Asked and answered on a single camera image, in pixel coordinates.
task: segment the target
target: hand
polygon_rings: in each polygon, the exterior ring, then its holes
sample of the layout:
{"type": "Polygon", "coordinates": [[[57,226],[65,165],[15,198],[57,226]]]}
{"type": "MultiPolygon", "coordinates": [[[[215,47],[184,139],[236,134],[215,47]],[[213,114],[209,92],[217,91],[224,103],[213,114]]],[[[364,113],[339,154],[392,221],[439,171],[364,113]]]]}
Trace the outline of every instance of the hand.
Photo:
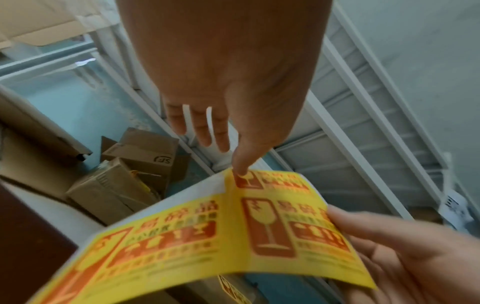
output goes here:
{"type": "Polygon", "coordinates": [[[480,302],[480,241],[447,227],[328,207],[378,289],[340,283],[348,304],[480,302]]]}
{"type": "Polygon", "coordinates": [[[189,105],[199,142],[230,149],[228,119],[238,130],[236,173],[290,133],[319,56],[332,0],[119,0],[123,24],[164,96],[173,130],[187,128],[189,105]]]}

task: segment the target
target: gray wall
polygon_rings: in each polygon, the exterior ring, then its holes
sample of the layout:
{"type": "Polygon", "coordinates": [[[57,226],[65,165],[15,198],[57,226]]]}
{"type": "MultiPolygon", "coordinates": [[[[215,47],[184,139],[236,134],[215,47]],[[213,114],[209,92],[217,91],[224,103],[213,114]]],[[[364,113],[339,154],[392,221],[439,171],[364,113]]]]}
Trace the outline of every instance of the gray wall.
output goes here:
{"type": "Polygon", "coordinates": [[[479,0],[338,0],[480,204],[479,0]]]}

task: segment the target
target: dark brown surface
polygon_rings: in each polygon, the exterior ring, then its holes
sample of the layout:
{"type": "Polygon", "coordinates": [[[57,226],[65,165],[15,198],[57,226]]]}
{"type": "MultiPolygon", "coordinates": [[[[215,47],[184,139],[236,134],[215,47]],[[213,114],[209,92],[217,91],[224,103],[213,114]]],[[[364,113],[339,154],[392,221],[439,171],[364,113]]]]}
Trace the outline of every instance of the dark brown surface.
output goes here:
{"type": "Polygon", "coordinates": [[[0,182],[1,303],[25,303],[76,248],[0,182]]]}

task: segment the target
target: yellow sticker sheet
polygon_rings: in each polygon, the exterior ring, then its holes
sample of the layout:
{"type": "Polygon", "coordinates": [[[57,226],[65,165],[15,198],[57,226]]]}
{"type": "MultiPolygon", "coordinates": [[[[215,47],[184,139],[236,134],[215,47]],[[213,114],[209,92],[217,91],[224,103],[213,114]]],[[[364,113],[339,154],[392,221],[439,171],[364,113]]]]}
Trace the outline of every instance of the yellow sticker sheet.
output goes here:
{"type": "Polygon", "coordinates": [[[116,303],[232,272],[313,275],[375,287],[330,222],[327,204],[301,175],[221,174],[224,193],[99,234],[31,302],[116,303]]]}

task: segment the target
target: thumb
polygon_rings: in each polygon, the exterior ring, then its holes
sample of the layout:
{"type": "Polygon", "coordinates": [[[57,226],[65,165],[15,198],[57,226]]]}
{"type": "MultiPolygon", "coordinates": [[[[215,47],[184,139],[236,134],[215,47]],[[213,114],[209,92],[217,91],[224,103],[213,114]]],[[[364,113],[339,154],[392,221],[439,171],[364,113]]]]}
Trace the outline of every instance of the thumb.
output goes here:
{"type": "Polygon", "coordinates": [[[438,224],[368,212],[349,213],[332,205],[328,206],[328,216],[346,234],[417,258],[449,252],[455,247],[454,240],[462,238],[460,234],[438,224]]]}
{"type": "Polygon", "coordinates": [[[240,176],[248,173],[248,169],[272,147],[249,140],[249,137],[238,135],[238,146],[233,152],[231,165],[233,172],[240,176]]]}

